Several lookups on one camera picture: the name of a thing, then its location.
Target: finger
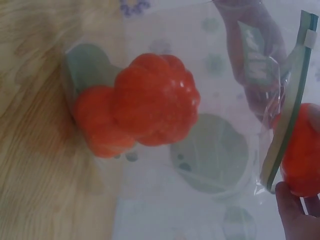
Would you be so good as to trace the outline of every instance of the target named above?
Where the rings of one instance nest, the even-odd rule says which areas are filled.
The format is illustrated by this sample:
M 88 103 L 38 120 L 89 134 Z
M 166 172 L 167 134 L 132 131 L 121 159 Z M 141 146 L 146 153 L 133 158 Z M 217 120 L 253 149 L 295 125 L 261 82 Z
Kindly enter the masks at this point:
M 307 197 L 304 199 L 304 203 L 309 215 L 320 218 L 320 200 L 318 196 Z
M 320 106 L 311 104 L 308 109 L 308 117 L 311 126 L 320 133 Z
M 286 183 L 280 182 L 277 184 L 275 188 L 275 195 L 279 214 L 284 227 L 290 226 L 298 217 L 304 215 L 300 199 L 291 194 Z

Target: wooden table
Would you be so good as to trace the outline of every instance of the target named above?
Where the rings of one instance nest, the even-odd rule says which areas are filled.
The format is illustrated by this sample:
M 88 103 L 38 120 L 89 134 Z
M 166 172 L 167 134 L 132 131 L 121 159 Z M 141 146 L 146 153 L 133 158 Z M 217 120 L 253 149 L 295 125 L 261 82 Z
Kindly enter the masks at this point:
M 0 0 L 1 240 L 111 239 L 116 200 L 68 112 L 60 64 L 83 33 L 123 34 L 118 4 Z M 124 43 L 104 42 L 121 62 Z

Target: plastic bag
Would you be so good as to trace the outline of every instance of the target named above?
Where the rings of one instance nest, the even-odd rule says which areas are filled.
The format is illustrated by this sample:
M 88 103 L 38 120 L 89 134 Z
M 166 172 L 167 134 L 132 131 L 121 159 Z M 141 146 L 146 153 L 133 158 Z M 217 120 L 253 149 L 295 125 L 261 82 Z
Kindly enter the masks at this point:
M 151 204 L 159 221 L 166 210 L 161 224 L 188 240 L 185 229 L 220 228 L 244 212 L 257 224 L 243 239 L 278 239 L 264 228 L 281 226 L 266 191 L 280 165 L 267 152 L 283 140 L 271 128 L 292 112 L 290 93 L 299 105 L 316 22 L 275 0 L 215 1 L 126 19 L 124 37 L 87 30 L 66 45 L 70 111 L 106 189 Z M 137 239 L 175 237 L 151 236 L 154 228 Z

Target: transparent plastic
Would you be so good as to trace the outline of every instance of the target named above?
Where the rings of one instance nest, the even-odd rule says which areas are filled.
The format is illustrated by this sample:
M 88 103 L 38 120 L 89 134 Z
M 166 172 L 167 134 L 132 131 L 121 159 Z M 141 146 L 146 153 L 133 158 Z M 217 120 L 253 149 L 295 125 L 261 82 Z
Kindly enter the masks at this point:
M 298 36 L 315 32 L 318 19 L 301 10 L 276 0 L 211 1 L 126 19 L 124 36 L 101 28 L 66 44 L 70 112 L 107 191 L 122 202 L 170 209 L 163 221 L 175 221 L 167 225 L 179 230 L 177 239 L 202 240 L 183 229 L 243 216 L 254 219 L 245 238 L 217 239 L 279 239 L 257 233 L 256 223 L 281 225 L 268 192 L 280 164 L 267 154 L 291 81 L 305 82 L 308 73 L 312 46 Z M 309 89 L 313 82 L 307 77 Z M 302 85 L 296 89 L 303 93 Z M 152 239 L 173 239 L 165 236 Z M 147 230 L 137 237 L 148 238 Z

